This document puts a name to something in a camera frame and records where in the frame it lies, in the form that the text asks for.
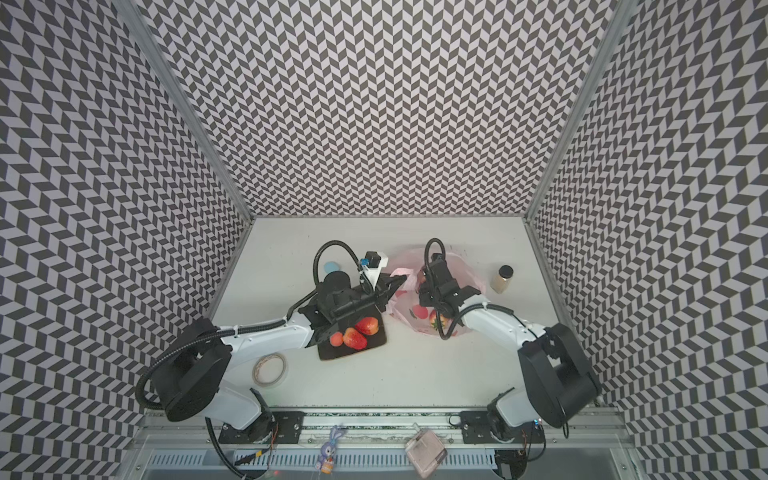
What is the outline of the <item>pink plastic bag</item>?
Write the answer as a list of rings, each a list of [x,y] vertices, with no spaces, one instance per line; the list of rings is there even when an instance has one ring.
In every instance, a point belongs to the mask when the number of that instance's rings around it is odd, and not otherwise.
[[[460,287],[471,286],[486,293],[485,282],[462,256],[447,250],[447,266]],[[405,275],[406,281],[389,300],[387,313],[420,334],[437,337],[433,308],[419,304],[418,286],[423,281],[423,267],[423,247],[405,250],[389,259],[384,272]]]

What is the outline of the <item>red fake strawberry half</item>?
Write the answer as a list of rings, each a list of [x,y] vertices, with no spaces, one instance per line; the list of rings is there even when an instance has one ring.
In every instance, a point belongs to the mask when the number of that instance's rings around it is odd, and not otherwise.
[[[367,337],[359,333],[355,328],[347,328],[343,334],[345,346],[356,351],[364,350],[368,347]]]

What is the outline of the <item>small red fake fruit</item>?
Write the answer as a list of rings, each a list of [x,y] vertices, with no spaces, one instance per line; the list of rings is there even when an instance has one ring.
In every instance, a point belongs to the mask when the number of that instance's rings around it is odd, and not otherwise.
[[[345,345],[344,334],[342,332],[334,333],[331,336],[329,342],[330,342],[331,346],[334,347],[334,348],[340,348],[340,347],[344,346]]]

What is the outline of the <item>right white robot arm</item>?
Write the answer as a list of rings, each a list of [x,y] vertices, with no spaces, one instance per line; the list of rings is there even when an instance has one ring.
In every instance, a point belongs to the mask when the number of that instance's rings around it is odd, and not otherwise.
[[[575,333],[561,323],[546,327],[525,321],[478,289],[460,286],[438,238],[427,241],[423,258],[419,303],[435,313],[439,337],[449,340],[457,327],[464,326],[517,353],[523,386],[499,394],[488,405],[492,436],[503,443],[530,441],[543,423],[569,435],[570,420],[602,393]]]

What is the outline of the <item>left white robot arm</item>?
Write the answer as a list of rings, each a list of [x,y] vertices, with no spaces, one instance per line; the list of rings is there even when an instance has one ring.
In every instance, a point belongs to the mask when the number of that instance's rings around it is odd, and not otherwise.
[[[388,259],[382,253],[352,259],[357,284],[343,271],[321,276],[315,258],[313,289],[280,319],[218,327],[203,318],[187,326],[140,375],[134,389],[139,405],[163,412],[171,422],[198,416],[220,422],[243,443],[275,434],[278,423],[262,394],[244,392],[225,377],[242,364],[320,345],[366,317],[380,317],[407,278],[385,273]]]

